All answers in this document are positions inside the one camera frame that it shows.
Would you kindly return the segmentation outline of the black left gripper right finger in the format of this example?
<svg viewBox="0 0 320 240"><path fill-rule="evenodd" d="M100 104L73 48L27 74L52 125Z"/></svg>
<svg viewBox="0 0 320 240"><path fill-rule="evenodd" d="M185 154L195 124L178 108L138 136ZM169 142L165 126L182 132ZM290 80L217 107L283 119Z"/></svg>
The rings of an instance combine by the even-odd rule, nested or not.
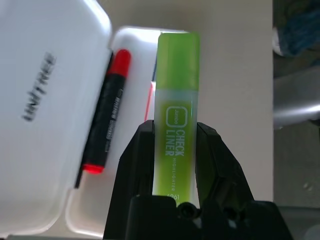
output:
<svg viewBox="0 0 320 240"><path fill-rule="evenodd" d="M218 132L202 122L196 130L196 187L201 208L209 199L223 208L254 200L240 163Z"/></svg>

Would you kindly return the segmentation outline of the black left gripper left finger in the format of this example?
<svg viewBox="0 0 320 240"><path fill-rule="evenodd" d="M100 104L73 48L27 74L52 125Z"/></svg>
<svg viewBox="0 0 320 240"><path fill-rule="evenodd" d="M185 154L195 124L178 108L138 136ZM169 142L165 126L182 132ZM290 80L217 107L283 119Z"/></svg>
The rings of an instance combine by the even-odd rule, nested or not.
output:
<svg viewBox="0 0 320 240"><path fill-rule="evenodd" d="M119 159L103 233L105 240L123 240L131 199L152 194L154 154L154 121L147 120L138 126Z"/></svg>

